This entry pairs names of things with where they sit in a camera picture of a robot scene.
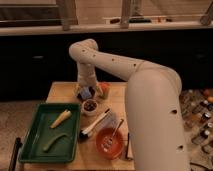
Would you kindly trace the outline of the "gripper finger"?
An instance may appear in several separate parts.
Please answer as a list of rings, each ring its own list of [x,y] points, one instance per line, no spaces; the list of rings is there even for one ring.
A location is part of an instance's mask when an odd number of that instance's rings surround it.
[[[103,90],[102,90],[102,88],[101,88],[101,86],[99,84],[96,84],[95,90],[96,90],[98,96],[102,96],[103,95]]]
[[[75,89],[74,89],[74,94],[76,95],[76,96],[78,96],[78,94],[79,94],[79,92],[80,92],[80,85],[79,84],[76,84],[76,86],[75,86]]]

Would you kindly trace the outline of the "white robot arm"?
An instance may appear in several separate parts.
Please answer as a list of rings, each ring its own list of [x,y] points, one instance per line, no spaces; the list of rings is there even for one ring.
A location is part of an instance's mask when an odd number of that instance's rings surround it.
[[[126,81],[125,111],[136,171],[190,171],[179,95],[182,82],[169,67],[103,53],[93,39],[69,47],[78,83],[95,86],[100,68]]]

